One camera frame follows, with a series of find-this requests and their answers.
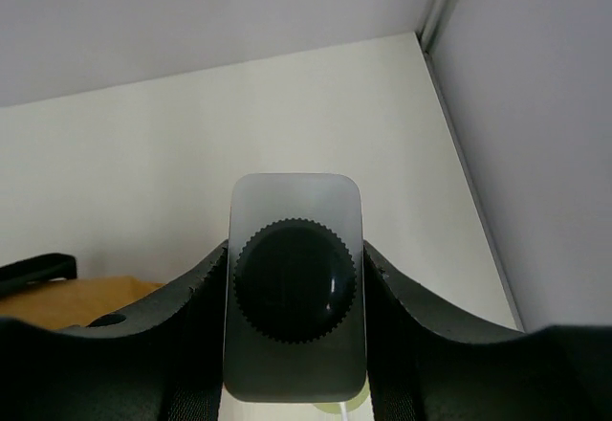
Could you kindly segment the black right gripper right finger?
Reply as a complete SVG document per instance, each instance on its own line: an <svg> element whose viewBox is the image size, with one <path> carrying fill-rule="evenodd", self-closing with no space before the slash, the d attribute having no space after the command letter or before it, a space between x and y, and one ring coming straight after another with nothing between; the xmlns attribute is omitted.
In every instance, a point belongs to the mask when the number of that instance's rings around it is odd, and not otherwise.
<svg viewBox="0 0 612 421"><path fill-rule="evenodd" d="M364 245L367 371L377 420L608 420L611 329L532 333L486 321Z"/></svg>

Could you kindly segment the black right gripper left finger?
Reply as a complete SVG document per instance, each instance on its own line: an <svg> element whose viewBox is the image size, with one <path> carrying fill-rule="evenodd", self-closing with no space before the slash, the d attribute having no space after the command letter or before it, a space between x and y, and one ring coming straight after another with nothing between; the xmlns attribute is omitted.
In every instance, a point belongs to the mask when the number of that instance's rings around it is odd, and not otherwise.
<svg viewBox="0 0 612 421"><path fill-rule="evenodd" d="M4 420L215 420L228 244L143 299L58 331L1 320Z"/></svg>

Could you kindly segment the tan canvas tote bag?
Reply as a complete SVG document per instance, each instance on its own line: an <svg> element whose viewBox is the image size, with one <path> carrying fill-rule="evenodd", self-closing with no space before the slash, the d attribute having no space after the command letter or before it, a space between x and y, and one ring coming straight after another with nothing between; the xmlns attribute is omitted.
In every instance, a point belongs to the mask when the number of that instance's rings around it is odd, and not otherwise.
<svg viewBox="0 0 612 421"><path fill-rule="evenodd" d="M161 287L132 276L80 278L74 256L37 255L1 267L1 315L51 330L85 326Z"/></svg>

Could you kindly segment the white bottle black cap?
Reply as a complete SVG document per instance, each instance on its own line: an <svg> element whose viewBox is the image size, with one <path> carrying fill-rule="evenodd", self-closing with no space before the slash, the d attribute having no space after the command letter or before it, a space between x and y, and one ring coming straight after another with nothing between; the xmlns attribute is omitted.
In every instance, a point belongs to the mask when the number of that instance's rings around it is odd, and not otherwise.
<svg viewBox="0 0 612 421"><path fill-rule="evenodd" d="M250 403L344 402L366 380L361 194L333 173L232 191L223 379Z"/></svg>

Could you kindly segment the green pump bottle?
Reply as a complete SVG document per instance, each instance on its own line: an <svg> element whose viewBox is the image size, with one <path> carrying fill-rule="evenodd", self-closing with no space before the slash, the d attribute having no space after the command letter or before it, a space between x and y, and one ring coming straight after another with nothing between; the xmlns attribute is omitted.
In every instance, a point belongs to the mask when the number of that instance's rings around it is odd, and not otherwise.
<svg viewBox="0 0 612 421"><path fill-rule="evenodd" d="M374 420L368 381L365 381L361 391L348 401L315 403L315 407L326 415L333 416L335 420Z"/></svg>

